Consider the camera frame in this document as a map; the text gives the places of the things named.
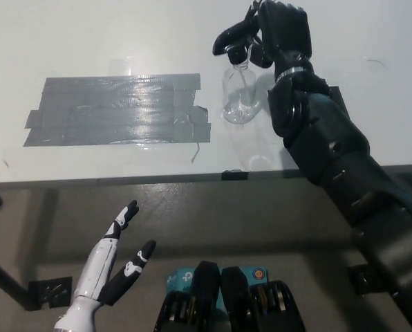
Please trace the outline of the white and black left hand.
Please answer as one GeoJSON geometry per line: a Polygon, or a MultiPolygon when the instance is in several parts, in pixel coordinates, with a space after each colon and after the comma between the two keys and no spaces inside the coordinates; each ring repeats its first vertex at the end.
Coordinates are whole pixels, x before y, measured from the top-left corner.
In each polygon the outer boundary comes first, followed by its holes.
{"type": "Polygon", "coordinates": [[[148,240],[117,274],[111,274],[120,235],[138,211],[138,203],[133,200],[114,218],[88,256],[74,292],[75,298],[85,297],[102,305],[112,306],[141,276],[156,248],[154,240],[148,240]]]}

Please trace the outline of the black and white right hand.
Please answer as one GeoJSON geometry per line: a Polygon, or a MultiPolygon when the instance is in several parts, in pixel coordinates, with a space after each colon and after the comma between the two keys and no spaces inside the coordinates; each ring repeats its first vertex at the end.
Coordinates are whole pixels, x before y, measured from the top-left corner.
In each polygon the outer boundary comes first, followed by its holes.
{"type": "Polygon", "coordinates": [[[260,68],[274,66],[276,76],[294,67],[314,71],[306,11],[280,1],[254,2],[256,34],[250,38],[250,61],[260,68]]]}

